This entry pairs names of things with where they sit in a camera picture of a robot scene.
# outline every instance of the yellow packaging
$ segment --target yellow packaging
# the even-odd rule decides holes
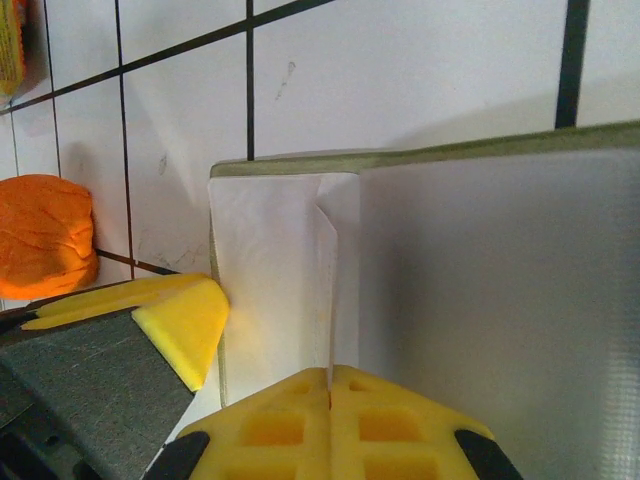
[[[0,0],[0,106],[24,79],[25,65],[17,0]]]

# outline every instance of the black grout line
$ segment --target black grout line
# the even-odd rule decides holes
[[[18,166],[18,145],[16,144],[16,127],[13,124],[13,112],[11,112],[11,135],[13,136],[13,158],[16,162],[16,177],[19,177],[20,167]]]
[[[172,275],[174,273],[179,273],[175,270],[170,270],[165,267],[153,265],[152,263],[142,262],[140,260],[133,260],[123,255],[118,255],[117,253],[100,250],[99,248],[96,248],[96,253],[99,257],[108,258],[109,260],[113,260],[114,262],[123,263],[125,265],[129,265],[130,267],[136,267],[140,270],[146,270],[147,272],[157,273],[158,275]]]
[[[120,2],[115,0],[116,35],[118,38],[118,69],[120,80],[120,114],[122,116],[122,153],[124,157],[124,196],[127,208],[127,240],[129,242],[129,258],[131,259],[131,278],[133,271],[133,227],[131,223],[131,189],[129,188],[129,151],[127,148],[127,114],[124,101],[124,73],[122,69],[122,36],[120,34]]]
[[[106,250],[100,250],[99,248],[96,248],[96,253],[98,254],[98,256],[108,258],[109,260],[124,263],[125,265],[133,265],[132,259],[122,255],[118,255],[117,253],[107,252]]]
[[[589,0],[568,0],[555,128],[575,127],[587,38]]]
[[[219,30],[205,33],[204,35],[200,35],[199,37],[192,38],[191,40],[187,40],[186,42],[179,43],[178,45],[174,45],[173,47],[160,50],[159,52],[152,53],[151,55],[147,55],[146,57],[142,57],[138,60],[127,63],[122,67],[123,73],[138,70],[139,68],[146,67],[148,65],[151,65],[152,63],[157,63],[162,60],[166,60],[167,58],[175,57],[176,55],[180,55],[181,53],[185,53],[199,47],[204,47],[205,45],[224,40],[225,38],[232,37],[233,35],[237,35],[238,33],[242,33],[246,30],[247,21],[241,20]]]
[[[137,260],[135,262],[135,266],[141,270],[146,270],[147,272],[157,273],[158,275],[173,275],[174,273],[178,273],[175,270],[170,270],[165,267],[159,267],[158,265],[153,265],[147,262],[141,262]]]
[[[118,41],[118,67],[122,68],[122,35],[120,33],[120,2],[115,0],[116,38]]]
[[[42,1],[44,8],[44,29],[47,35],[47,59],[49,60],[49,81],[51,82],[51,92],[53,92],[53,63],[51,62],[51,42],[49,41],[49,15],[47,13],[47,0]],[[51,97],[51,104],[53,105],[53,130],[56,135],[56,158],[58,160],[58,176],[62,177],[62,167],[60,165],[60,141],[58,139],[58,115],[56,113],[56,99]]]
[[[255,159],[255,95],[253,74],[253,0],[247,0],[247,160]]]
[[[19,105],[11,106],[6,110],[0,111],[0,117],[3,115],[10,114],[17,110],[22,110],[23,108],[30,107],[32,105],[36,105],[38,103],[42,103],[44,101],[50,100],[54,97],[59,97],[61,95],[65,95],[67,93],[74,92],[76,90],[80,90],[81,88],[89,87],[98,82],[102,82],[104,80],[108,80],[110,78],[116,77],[118,75],[122,75],[127,72],[131,72],[133,70],[137,70],[142,67],[146,67],[153,63],[160,62],[170,57],[174,57],[181,53],[188,52],[190,50],[194,50],[196,48],[209,45],[211,43],[223,40],[225,38],[231,37],[238,33],[248,32],[249,29],[260,27],[266,25],[268,23],[275,22],[277,20],[281,20],[283,18],[289,17],[291,15],[295,15],[297,13],[304,12],[314,7],[319,7],[326,3],[333,2],[335,0],[296,0],[294,2],[288,3],[281,7],[275,8],[268,12],[261,13],[252,18],[248,18],[245,20],[241,20],[237,23],[233,23],[226,27],[220,28],[210,33],[206,33],[199,37],[193,38],[191,40],[187,40],[186,42],[180,43],[173,47],[166,48],[159,52],[153,53],[146,57],[140,58],[138,60],[134,60],[133,62],[127,64],[121,64],[120,66],[113,68],[111,70],[107,70],[106,72],[100,73],[98,75],[94,75],[93,77],[89,77],[85,80],[82,80],[77,83],[73,83],[71,85],[67,85],[66,87],[55,90],[51,93],[47,93],[45,95],[41,95],[37,98],[33,98],[29,101],[21,103]]]
[[[254,28],[261,27],[267,23],[276,22],[283,18],[290,17],[291,15],[296,15],[333,1],[335,0],[297,0],[295,2],[282,5],[281,7],[274,8],[273,10],[269,10],[268,12],[260,13],[253,17],[253,21],[251,23]]]
[[[4,110],[2,112],[0,112],[0,117],[2,115],[6,115],[7,113],[10,112],[15,112],[17,110],[22,110],[23,108],[27,108],[27,107],[31,107],[33,105],[37,105],[39,103],[42,102],[46,102],[47,100],[51,100],[54,97],[59,97],[61,95],[65,95],[67,93],[71,93],[71,92],[75,92],[76,90],[80,90],[81,88],[85,88],[85,87],[89,87],[91,85],[94,85],[96,83],[102,82],[104,80],[108,80],[110,78],[116,77],[120,74],[121,69],[120,68],[113,68],[111,70],[107,70],[104,73],[100,73],[98,75],[94,75],[93,77],[89,77],[85,80],[82,80],[80,82],[77,83],[73,83],[71,85],[68,85],[66,87],[62,87],[58,90],[55,90],[54,92],[51,93],[46,93],[44,95],[41,95],[39,97],[36,98],[32,98],[31,100],[28,100],[26,102],[20,103],[18,105],[15,105],[14,107],[11,107],[7,110]]]

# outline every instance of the black rubber tip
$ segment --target black rubber tip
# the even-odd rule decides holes
[[[523,480],[493,440],[470,430],[458,430],[455,435],[479,480]]]
[[[164,447],[143,480],[189,480],[208,444],[209,435],[205,432],[192,432],[174,440]]]

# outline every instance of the gray fabric surface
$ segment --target gray fabric surface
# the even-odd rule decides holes
[[[13,378],[9,370],[0,365],[0,428],[32,404],[33,401],[25,389]]]
[[[8,367],[108,479],[137,479],[193,396],[130,313],[0,347]]]

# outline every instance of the tile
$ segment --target tile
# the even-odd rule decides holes
[[[264,13],[291,2],[292,0],[253,0],[253,13]]]
[[[13,105],[19,105],[51,92],[44,0],[29,2],[27,12],[27,25],[22,35],[27,74],[13,97]]]
[[[151,55],[245,16],[245,0],[120,0],[123,61]]]
[[[552,129],[566,5],[351,0],[255,30],[256,155]]]
[[[47,0],[56,89],[118,66],[115,2]]]
[[[13,149],[11,115],[0,116],[0,180],[15,177],[16,157]]]
[[[13,112],[18,174],[58,175],[53,102],[37,103]]]
[[[152,278],[159,277],[157,273],[150,272],[149,270],[143,270],[142,268],[135,267],[133,269],[133,275],[135,278]]]
[[[636,0],[592,0],[578,125],[640,118],[640,30]]]
[[[209,170],[246,157],[244,34],[125,75],[133,256],[209,272]]]
[[[128,257],[119,79],[57,97],[56,113],[62,176],[93,196],[96,246]]]
[[[104,257],[98,257],[98,260],[100,261],[100,271],[91,288],[131,280],[131,268],[129,265]]]

